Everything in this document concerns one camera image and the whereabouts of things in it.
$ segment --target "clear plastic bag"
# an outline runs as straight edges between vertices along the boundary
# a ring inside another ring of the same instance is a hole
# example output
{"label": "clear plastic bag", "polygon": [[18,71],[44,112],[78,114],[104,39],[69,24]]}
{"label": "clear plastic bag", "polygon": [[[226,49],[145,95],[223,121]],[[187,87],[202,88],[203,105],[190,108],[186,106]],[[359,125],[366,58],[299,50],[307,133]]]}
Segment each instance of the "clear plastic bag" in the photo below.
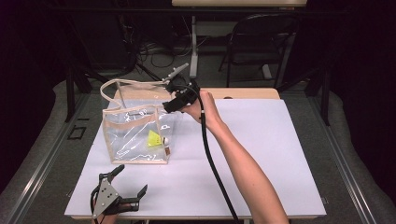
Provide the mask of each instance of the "clear plastic bag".
{"label": "clear plastic bag", "polygon": [[[113,98],[105,89],[115,84]],[[167,113],[163,102],[172,100],[162,82],[113,79],[101,87],[103,131],[112,163],[168,163],[180,113]]]}

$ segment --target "wire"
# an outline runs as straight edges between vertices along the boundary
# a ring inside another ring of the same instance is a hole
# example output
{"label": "wire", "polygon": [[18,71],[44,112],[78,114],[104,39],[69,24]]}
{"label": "wire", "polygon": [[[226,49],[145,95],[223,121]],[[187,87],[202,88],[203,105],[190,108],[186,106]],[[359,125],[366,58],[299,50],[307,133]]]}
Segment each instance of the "wire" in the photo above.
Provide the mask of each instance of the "wire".
{"label": "wire", "polygon": [[233,204],[231,203],[231,200],[228,197],[227,191],[224,188],[224,185],[220,179],[218,170],[216,169],[215,163],[213,162],[212,155],[210,154],[209,144],[207,143],[205,109],[204,109],[204,103],[202,102],[201,96],[200,96],[199,92],[197,92],[195,89],[193,89],[189,86],[182,86],[182,85],[175,85],[175,86],[176,87],[184,87],[184,88],[189,89],[190,91],[194,92],[194,94],[198,98],[199,104],[201,106],[201,128],[202,128],[202,138],[204,141],[205,154],[206,154],[207,160],[209,161],[209,165],[210,165],[210,168],[212,169],[213,175],[215,176],[216,180],[218,181],[219,187],[220,187],[221,192],[224,196],[224,199],[228,205],[228,208],[230,209],[230,212],[233,215],[233,221],[235,223],[239,223],[238,216],[236,215],[235,210],[233,209]]}

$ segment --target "yellow object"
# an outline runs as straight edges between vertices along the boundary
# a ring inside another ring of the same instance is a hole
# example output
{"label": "yellow object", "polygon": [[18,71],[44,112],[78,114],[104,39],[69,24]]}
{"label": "yellow object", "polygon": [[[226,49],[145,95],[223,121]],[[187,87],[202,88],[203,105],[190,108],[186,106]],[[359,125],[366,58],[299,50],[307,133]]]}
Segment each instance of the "yellow object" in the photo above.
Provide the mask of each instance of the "yellow object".
{"label": "yellow object", "polygon": [[150,130],[148,132],[148,146],[149,147],[156,147],[163,143],[161,141],[161,137],[159,134],[155,133],[154,131]]}

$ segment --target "hand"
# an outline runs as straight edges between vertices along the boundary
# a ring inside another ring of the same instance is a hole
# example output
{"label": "hand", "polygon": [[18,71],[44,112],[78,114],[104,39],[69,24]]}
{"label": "hand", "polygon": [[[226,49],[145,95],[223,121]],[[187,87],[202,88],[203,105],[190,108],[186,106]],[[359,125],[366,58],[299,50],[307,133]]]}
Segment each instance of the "hand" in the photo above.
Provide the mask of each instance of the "hand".
{"label": "hand", "polygon": [[[200,96],[204,104],[206,127],[212,132],[222,124],[223,121],[219,115],[212,93],[200,91]],[[181,108],[181,111],[190,114],[197,122],[201,123],[201,105],[198,99],[195,100],[192,105],[186,105]]]}

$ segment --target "white tabletop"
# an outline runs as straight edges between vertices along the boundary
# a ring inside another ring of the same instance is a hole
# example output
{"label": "white tabletop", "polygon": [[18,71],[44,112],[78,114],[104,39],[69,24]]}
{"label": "white tabletop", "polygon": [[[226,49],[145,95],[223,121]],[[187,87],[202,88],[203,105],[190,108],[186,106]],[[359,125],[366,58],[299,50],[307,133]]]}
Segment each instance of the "white tabletop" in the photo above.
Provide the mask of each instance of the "white tabletop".
{"label": "white tabletop", "polygon": [[174,7],[305,7],[306,0],[172,0]]}
{"label": "white tabletop", "polygon": [[[290,218],[326,215],[283,100],[229,99],[216,103],[234,135],[268,175],[287,215]],[[208,142],[236,214],[240,218],[249,218],[248,207],[210,133]],[[64,214],[89,218],[90,195],[98,184],[98,175],[117,166],[110,163],[100,128]],[[112,182],[123,198],[135,197],[146,184],[148,191],[140,202],[140,210],[122,213],[120,217],[232,218],[207,162],[201,126],[187,114],[176,128],[168,164],[127,164]]]}

